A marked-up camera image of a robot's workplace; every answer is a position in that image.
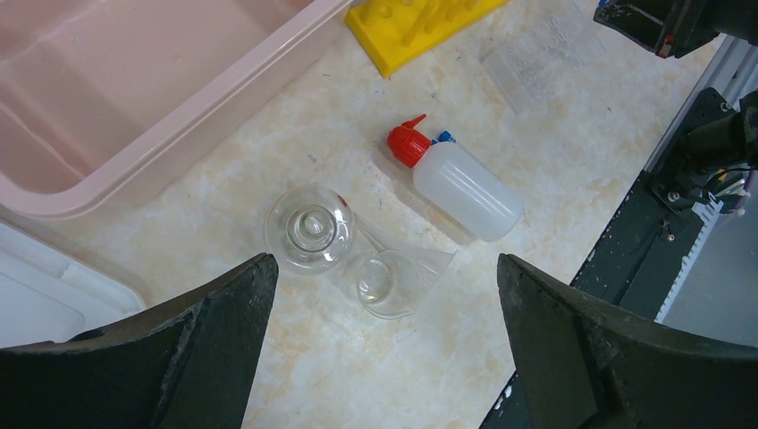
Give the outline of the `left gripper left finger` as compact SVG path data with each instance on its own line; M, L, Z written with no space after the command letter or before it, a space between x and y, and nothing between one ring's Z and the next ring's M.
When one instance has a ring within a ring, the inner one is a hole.
M278 276L260 254L68 341L2 349L2 427L240 427Z

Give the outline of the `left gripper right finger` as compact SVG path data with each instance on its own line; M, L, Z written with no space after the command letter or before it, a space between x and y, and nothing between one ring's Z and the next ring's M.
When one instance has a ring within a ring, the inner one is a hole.
M497 284L532 427L756 427L756 348L655 323L513 255Z

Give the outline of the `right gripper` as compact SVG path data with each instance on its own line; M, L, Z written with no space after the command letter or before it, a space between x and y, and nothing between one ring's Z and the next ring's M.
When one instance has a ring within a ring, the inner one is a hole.
M660 58L681 58L719 35L711 21L724 4L704 0L600 1L594 22Z

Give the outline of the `white bin lid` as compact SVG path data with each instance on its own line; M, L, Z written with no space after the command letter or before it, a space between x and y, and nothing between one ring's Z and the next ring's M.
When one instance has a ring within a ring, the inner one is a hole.
M132 288L1 224L1 347L74 336L146 309Z

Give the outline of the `white wash bottle red cap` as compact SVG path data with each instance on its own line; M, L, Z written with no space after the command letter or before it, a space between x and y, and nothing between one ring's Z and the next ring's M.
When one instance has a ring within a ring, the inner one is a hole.
M410 169L416 191L485 242L509 234L521 220L521 196L480 164L458 141L431 145L417 129L423 114L392 128L385 140L396 161Z

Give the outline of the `blue capped tube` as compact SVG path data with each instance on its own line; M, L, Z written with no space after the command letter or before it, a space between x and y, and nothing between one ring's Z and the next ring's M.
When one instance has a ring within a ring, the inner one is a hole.
M444 142L450 142L452 144L456 144L457 140L447 130L444 130L442 133L438 135L436 139L431 140L431 145L434 146L436 144L444 143Z

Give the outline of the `pink plastic bin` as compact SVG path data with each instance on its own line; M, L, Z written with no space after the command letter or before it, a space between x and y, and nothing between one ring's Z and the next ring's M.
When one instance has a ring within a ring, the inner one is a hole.
M1 204L155 198L317 61L346 1L4 1Z

